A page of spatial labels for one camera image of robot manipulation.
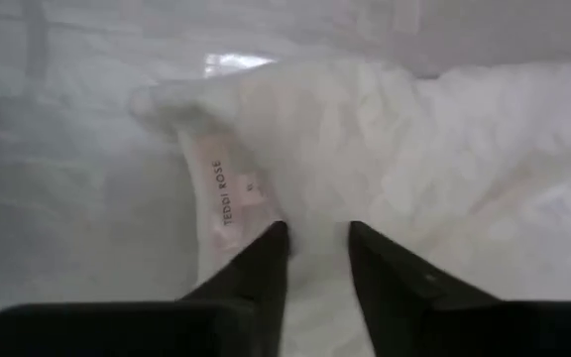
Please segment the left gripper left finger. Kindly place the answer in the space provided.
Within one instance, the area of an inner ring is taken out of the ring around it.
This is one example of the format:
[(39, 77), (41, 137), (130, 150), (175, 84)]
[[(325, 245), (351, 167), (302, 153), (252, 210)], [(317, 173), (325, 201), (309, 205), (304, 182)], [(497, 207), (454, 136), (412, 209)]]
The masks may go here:
[(276, 356), (289, 234), (278, 221), (177, 300), (0, 310), (0, 356)]

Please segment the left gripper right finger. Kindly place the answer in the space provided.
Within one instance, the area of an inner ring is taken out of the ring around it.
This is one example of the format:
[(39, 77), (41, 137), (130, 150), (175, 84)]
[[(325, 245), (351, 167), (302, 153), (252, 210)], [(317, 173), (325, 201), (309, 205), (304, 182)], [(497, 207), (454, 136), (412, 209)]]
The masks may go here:
[(571, 300), (494, 297), (361, 221), (348, 251), (378, 356), (571, 356)]

